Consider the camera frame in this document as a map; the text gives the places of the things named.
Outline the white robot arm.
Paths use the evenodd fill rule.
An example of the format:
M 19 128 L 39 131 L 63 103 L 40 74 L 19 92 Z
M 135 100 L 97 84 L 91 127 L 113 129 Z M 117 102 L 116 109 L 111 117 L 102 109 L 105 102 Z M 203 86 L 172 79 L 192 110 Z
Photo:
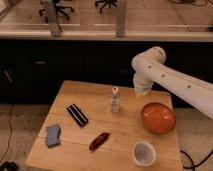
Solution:
M 136 94 L 148 94 L 156 82 L 213 120 L 213 84 L 173 70 L 165 60 L 166 53 L 158 46 L 132 59 Z

